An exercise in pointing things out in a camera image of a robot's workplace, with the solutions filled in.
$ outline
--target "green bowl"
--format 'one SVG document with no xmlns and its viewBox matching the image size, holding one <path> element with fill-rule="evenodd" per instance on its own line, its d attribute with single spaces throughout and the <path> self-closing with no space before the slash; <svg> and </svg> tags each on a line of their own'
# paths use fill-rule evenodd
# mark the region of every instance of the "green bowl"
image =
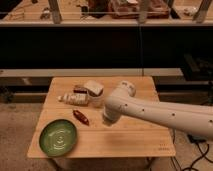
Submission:
<svg viewBox="0 0 213 171">
<path fill-rule="evenodd" d="M 76 144 L 77 129 L 65 119 L 49 123 L 39 138 L 41 150 L 49 157 L 57 157 L 68 153 Z"/>
</svg>

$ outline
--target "red pepper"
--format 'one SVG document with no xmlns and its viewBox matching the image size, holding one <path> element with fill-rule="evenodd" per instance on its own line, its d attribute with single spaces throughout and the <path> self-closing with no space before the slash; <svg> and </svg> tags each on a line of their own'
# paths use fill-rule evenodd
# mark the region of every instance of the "red pepper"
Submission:
<svg viewBox="0 0 213 171">
<path fill-rule="evenodd" d="M 76 119 L 78 119 L 81 123 L 89 126 L 89 120 L 87 117 L 81 113 L 79 110 L 73 110 L 73 115 Z"/>
</svg>

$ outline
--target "wooden table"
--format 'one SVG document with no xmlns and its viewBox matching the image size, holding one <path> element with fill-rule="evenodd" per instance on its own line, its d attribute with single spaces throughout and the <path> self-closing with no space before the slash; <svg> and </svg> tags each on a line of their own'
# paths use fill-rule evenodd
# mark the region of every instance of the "wooden table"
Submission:
<svg viewBox="0 0 213 171">
<path fill-rule="evenodd" d="M 122 80 L 128 80 L 137 88 L 136 97 L 158 101 L 151 77 L 57 77 L 52 80 L 43 110 L 27 156 L 47 158 L 39 147 L 42 129 L 56 119 L 72 121 L 78 130 L 78 142 L 65 158 L 106 158 L 106 157 L 165 157 L 174 156 L 175 149 L 169 130 L 146 121 L 122 116 L 111 127 L 102 124 L 101 108 L 78 107 L 58 102 L 57 97 L 70 92 L 76 84 L 95 80 L 104 85 L 106 97 Z M 83 125 L 73 117 L 72 109 L 84 113 L 90 126 Z"/>
</svg>

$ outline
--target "floor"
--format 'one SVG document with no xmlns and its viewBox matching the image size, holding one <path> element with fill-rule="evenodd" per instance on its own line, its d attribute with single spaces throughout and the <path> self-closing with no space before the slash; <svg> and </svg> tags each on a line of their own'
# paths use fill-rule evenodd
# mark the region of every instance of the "floor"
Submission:
<svg viewBox="0 0 213 171">
<path fill-rule="evenodd" d="M 161 93 L 161 100 L 187 103 L 186 99 L 195 103 L 202 100 L 202 94 L 195 96 Z M 24 103 L 0 103 L 0 171 L 52 171 L 54 168 L 42 159 L 27 158 L 27 150 L 35 129 L 39 114 L 42 109 L 42 102 Z M 175 131 L 176 158 L 182 168 L 188 167 L 192 161 L 200 156 L 194 144 L 190 144 L 185 133 Z M 213 149 L 210 145 L 208 154 L 213 159 Z M 145 158 L 119 158 L 119 159 L 57 159 L 60 166 L 65 169 L 72 168 L 72 171 L 141 171 L 145 170 Z M 199 161 L 195 168 L 200 171 L 212 171 L 213 164 L 205 159 Z M 173 171 L 175 170 L 170 158 L 159 158 L 154 162 L 152 171 Z"/>
</svg>

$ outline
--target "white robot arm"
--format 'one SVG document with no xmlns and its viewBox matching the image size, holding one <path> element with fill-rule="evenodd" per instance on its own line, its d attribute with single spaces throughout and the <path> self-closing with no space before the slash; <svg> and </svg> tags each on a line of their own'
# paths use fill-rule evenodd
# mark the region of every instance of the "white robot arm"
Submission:
<svg viewBox="0 0 213 171">
<path fill-rule="evenodd" d="M 122 81 L 105 100 L 104 123 L 126 115 L 213 140 L 213 107 L 141 100 L 135 92 L 132 83 Z"/>
</svg>

